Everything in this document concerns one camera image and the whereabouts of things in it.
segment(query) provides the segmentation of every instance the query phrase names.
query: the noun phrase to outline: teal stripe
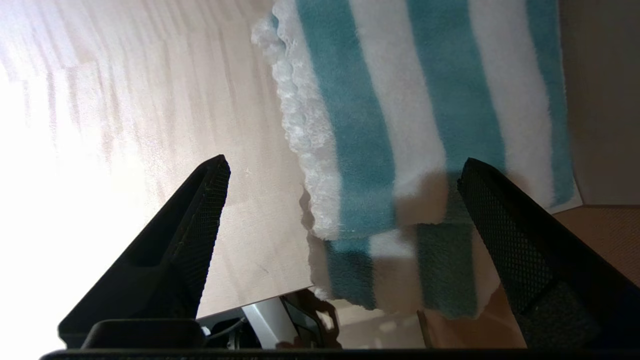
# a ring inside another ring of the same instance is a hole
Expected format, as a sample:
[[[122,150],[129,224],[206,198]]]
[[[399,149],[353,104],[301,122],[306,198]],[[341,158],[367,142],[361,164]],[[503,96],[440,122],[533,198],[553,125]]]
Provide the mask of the teal stripe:
[[[375,309],[369,239],[342,239],[324,244],[333,297]]]
[[[504,171],[504,143],[464,0],[407,0],[413,38],[447,156],[445,222],[470,222],[456,191],[465,161]]]
[[[551,116],[551,166],[554,172],[555,204],[560,205],[573,197],[573,170],[566,121],[564,76],[558,27],[556,0],[528,0],[529,31],[538,57],[538,67],[547,87]]]
[[[422,299],[448,318],[477,315],[472,230],[470,224],[418,225]]]
[[[340,237],[395,227],[395,166],[347,0],[298,0],[298,15],[329,114],[342,188]]]

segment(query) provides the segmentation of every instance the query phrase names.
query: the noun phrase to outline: black cable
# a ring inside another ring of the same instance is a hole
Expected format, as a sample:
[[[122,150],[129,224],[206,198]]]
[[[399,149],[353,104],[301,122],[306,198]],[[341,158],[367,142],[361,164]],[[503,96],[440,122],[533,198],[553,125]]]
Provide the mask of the black cable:
[[[232,332],[233,330],[236,330],[237,328],[239,328],[240,326],[242,326],[242,324],[244,324],[246,322],[246,318],[242,317],[240,318],[240,320],[238,320],[235,324],[231,325],[230,327],[227,327],[226,329],[217,332],[215,334],[211,334],[209,336],[207,336],[207,340],[211,340],[211,339],[216,339],[219,338],[220,336],[226,335],[230,332]]]

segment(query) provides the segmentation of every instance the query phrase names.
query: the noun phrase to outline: teal and white striped towel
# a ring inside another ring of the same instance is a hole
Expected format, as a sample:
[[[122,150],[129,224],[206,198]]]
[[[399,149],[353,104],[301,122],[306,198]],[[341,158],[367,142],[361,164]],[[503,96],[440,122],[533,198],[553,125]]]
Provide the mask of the teal and white striped towel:
[[[455,188],[468,157],[580,204],[553,0],[278,0],[253,41],[315,218],[325,297],[474,316],[498,284]]]

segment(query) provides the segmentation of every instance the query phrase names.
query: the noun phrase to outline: light wooden surface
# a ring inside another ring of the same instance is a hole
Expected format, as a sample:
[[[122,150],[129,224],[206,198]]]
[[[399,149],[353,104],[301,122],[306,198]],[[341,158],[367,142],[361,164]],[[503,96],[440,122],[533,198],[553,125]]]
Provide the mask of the light wooden surface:
[[[36,327],[35,352],[61,347],[58,322],[217,154],[232,177],[199,315],[310,286],[303,176],[271,69],[250,43],[269,9],[0,3],[0,283],[12,294],[2,331]]]

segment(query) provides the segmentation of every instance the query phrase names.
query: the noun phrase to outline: striped towel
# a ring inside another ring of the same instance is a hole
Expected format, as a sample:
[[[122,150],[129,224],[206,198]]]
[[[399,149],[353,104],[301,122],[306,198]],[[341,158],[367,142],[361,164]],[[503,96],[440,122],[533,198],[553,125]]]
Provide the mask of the striped towel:
[[[315,218],[312,281],[366,308],[474,316],[498,285],[468,157],[550,211],[573,181],[553,0],[278,0],[253,41]]]

